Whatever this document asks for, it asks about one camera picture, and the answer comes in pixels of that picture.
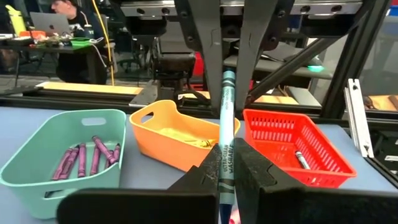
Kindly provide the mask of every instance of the screw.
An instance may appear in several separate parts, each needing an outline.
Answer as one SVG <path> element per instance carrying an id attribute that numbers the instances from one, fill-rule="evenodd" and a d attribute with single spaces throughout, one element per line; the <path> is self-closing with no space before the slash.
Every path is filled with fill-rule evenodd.
<path id="1" fill-rule="evenodd" d="M 330 11 L 331 12 L 340 12 L 342 10 L 343 6 L 333 6 Z"/>
<path id="2" fill-rule="evenodd" d="M 278 18 L 282 18 L 286 15 L 286 12 L 284 10 L 281 10 L 278 12 Z"/>
<path id="3" fill-rule="evenodd" d="M 182 12 L 181 12 L 181 16 L 182 16 L 183 18 L 187 18 L 187 17 L 188 17 L 188 13 L 185 12 L 185 11 L 182 11 Z"/>
<path id="4" fill-rule="evenodd" d="M 162 13 L 165 14 L 165 15 L 169 15 L 170 14 L 170 10 L 167 9 L 167 8 L 163 8 L 162 9 Z"/>

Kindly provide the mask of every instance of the wooden board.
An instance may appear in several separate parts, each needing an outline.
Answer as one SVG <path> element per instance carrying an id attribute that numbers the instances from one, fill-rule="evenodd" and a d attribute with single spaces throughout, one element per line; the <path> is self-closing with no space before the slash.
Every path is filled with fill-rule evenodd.
<path id="1" fill-rule="evenodd" d="M 61 82 L 43 82 L 38 86 L 42 86 L 49 90 L 71 90 L 71 91 L 92 91 L 97 93 L 119 93 L 119 94 L 138 94 L 142 88 L 129 86 L 111 86 L 111 85 L 89 85 L 89 84 L 75 84 L 75 83 L 61 83 Z M 207 91 L 198 91 L 206 98 L 209 98 Z M 187 98 L 194 98 L 193 94 L 184 94 Z M 292 97 L 289 96 L 261 96 L 256 100 L 257 103 L 282 103 L 298 105 Z"/>
<path id="2" fill-rule="evenodd" d="M 378 110 L 397 111 L 395 106 L 388 99 L 390 95 L 369 96 L 373 101 L 373 106 Z"/>

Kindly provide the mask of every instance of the laptop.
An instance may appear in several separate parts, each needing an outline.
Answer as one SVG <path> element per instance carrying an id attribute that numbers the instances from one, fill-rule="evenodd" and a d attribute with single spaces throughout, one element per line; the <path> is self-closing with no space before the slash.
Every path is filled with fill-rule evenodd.
<path id="1" fill-rule="evenodd" d="M 31 12 L 35 30 L 41 30 L 46 33 L 57 33 L 58 35 L 71 34 L 68 19 L 65 15 L 54 13 Z"/>

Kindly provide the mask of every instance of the basket handle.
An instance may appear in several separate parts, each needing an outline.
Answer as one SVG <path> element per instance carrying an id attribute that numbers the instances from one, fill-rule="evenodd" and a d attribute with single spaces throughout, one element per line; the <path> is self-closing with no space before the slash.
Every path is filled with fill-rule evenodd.
<path id="1" fill-rule="evenodd" d="M 159 110 L 172 110 L 172 109 L 177 110 L 177 106 L 175 105 L 174 101 L 172 100 L 160 100 L 156 101 L 155 103 L 150 104 L 149 106 L 146 106 L 144 108 L 141 108 L 140 110 L 136 111 L 133 113 L 130 117 L 130 121 L 132 123 L 136 124 L 142 124 L 142 119 L 145 116 L 149 116 L 149 114 L 153 114 L 153 117 L 156 116 L 157 112 Z"/>

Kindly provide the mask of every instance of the crayon tip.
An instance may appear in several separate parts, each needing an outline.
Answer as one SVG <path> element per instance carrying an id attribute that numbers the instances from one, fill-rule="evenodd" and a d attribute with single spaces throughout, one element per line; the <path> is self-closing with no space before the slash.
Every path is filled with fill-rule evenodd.
<path id="1" fill-rule="evenodd" d="M 221 224 L 229 224 L 231 218 L 232 205 L 220 204 Z"/>

